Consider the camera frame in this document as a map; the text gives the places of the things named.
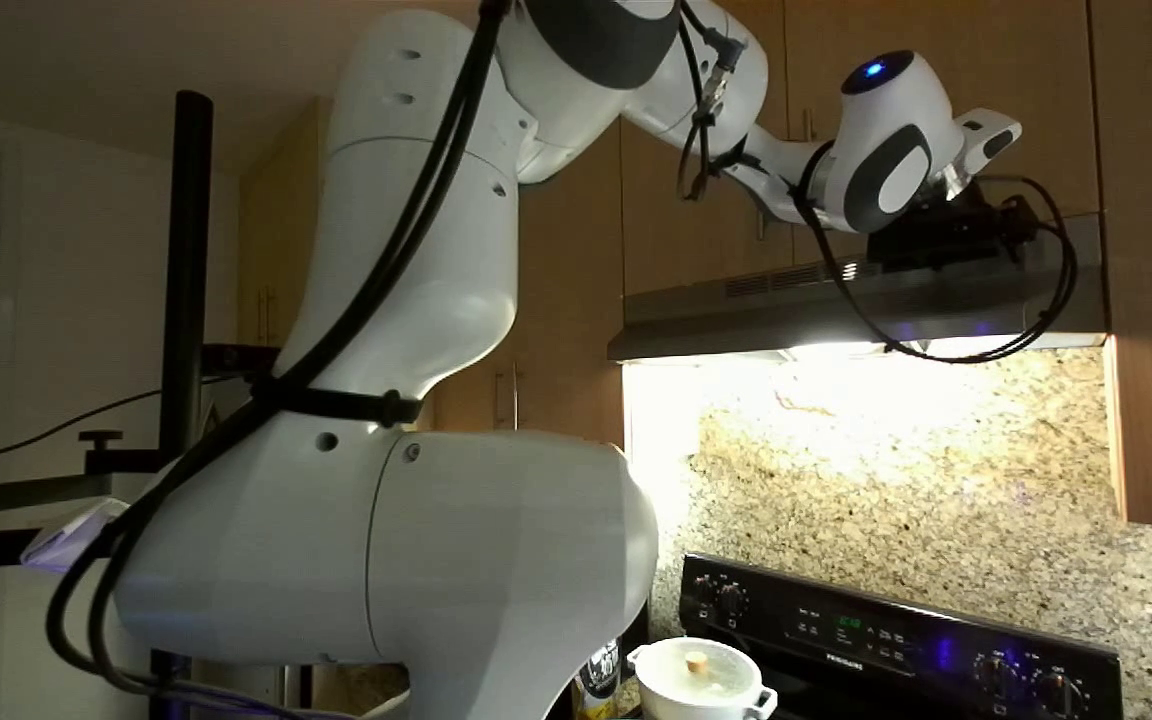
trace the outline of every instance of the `granite backsplash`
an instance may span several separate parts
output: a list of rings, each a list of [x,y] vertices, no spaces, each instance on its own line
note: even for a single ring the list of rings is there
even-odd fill
[[[1119,517],[1101,348],[626,370],[654,635],[714,553],[1115,647],[1152,719],[1152,526]]]

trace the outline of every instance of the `stove control panel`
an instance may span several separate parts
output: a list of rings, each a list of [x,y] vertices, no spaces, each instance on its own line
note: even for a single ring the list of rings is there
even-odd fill
[[[679,615],[689,634],[718,629],[965,717],[1123,720],[1109,647],[713,556],[687,555],[682,570]]]

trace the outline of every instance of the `pot lid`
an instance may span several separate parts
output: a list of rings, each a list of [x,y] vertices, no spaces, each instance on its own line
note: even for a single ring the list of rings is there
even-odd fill
[[[685,705],[721,706],[761,687],[758,665],[744,652],[702,638],[670,638],[644,647],[635,661],[639,682]]]

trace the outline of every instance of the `stainless steel range hood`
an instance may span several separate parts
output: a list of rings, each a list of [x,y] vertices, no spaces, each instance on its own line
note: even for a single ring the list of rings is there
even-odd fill
[[[1048,336],[1094,344],[1107,332],[1097,214],[1066,220],[1078,251],[1078,286]],[[1051,301],[1060,271],[1052,237],[1025,247],[1023,264],[977,260],[882,274],[864,256],[840,258],[856,301],[902,341],[1014,336]],[[626,297],[626,328],[608,346],[613,361],[783,350],[873,340],[823,264]],[[1044,346],[1052,347],[1051,340]]]

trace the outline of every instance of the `frigidaire logo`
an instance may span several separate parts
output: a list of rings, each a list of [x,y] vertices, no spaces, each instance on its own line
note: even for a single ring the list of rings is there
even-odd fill
[[[859,662],[856,662],[855,660],[847,660],[846,657],[833,655],[832,652],[824,653],[824,657],[826,657],[826,660],[831,660],[833,662],[838,662],[838,665],[842,665],[844,667],[851,667],[852,670],[864,670],[865,669],[864,665],[861,665]]]

